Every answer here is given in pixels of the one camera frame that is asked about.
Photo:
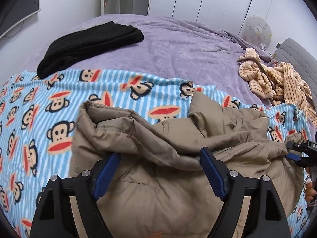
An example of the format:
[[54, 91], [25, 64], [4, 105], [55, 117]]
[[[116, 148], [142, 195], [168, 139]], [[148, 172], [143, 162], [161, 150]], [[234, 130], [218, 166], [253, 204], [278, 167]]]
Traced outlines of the person's right hand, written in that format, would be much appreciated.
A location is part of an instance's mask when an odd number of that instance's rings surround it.
[[316, 167], [307, 167], [304, 182], [305, 201], [311, 203], [316, 197]]

